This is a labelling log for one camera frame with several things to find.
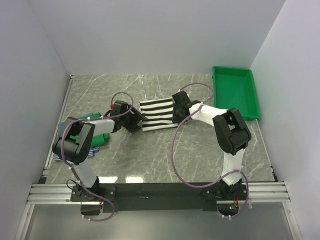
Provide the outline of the black white striped tank top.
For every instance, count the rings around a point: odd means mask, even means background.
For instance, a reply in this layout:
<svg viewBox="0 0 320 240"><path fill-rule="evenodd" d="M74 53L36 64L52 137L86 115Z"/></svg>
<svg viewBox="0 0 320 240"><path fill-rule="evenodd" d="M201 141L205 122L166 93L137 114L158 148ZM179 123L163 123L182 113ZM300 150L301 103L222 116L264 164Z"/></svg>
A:
<svg viewBox="0 0 320 240"><path fill-rule="evenodd" d="M140 101L140 112L146 117L146 120L142 121L142 131L176 128L178 124L173 123L173 104L171 97Z"/></svg>

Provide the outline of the green tank top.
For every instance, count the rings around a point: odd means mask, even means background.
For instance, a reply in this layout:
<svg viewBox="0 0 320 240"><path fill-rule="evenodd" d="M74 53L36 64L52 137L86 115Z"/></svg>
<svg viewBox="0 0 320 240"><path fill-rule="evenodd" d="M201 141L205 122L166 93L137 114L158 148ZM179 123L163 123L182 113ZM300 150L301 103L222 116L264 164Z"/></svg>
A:
<svg viewBox="0 0 320 240"><path fill-rule="evenodd" d="M70 128L68 133L70 139L75 140L80 147L97 147L106 143L110 134L106 132L103 123L105 119L100 113L87 114L78 119L80 121Z"/></svg>

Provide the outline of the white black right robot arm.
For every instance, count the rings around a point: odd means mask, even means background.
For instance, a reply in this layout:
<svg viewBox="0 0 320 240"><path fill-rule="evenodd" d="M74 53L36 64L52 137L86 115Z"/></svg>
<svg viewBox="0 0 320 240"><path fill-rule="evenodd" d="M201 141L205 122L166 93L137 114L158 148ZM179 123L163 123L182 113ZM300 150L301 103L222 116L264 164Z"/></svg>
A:
<svg viewBox="0 0 320 240"><path fill-rule="evenodd" d="M173 118L172 122L177 123L174 132L170 158L171 165L176 176L185 185L197 188L197 185L186 182L178 173L174 164L174 142L180 127L188 120L196 120L214 127L219 147L223 151L222 176L202 188L218 186L222 198L230 200L237 194L242 185L242 161L245 149L252 139L251 132L245 123L243 116L237 108L220 109L206 105L204 102L191 101L188 94L181 90L172 96Z"/></svg>

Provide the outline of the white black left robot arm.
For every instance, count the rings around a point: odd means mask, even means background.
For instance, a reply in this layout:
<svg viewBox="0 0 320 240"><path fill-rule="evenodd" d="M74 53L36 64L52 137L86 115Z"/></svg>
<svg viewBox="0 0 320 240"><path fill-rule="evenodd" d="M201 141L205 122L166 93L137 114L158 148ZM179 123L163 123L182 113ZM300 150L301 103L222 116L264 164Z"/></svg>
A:
<svg viewBox="0 0 320 240"><path fill-rule="evenodd" d="M100 195L99 177L88 160L93 138L115 133L121 128L135 133L141 129L140 123L145 120L147 118L131 104L117 100L105 115L87 116L84 119L68 117L63 122L52 151L69 166L77 185L83 187L82 195L88 201L94 201Z"/></svg>

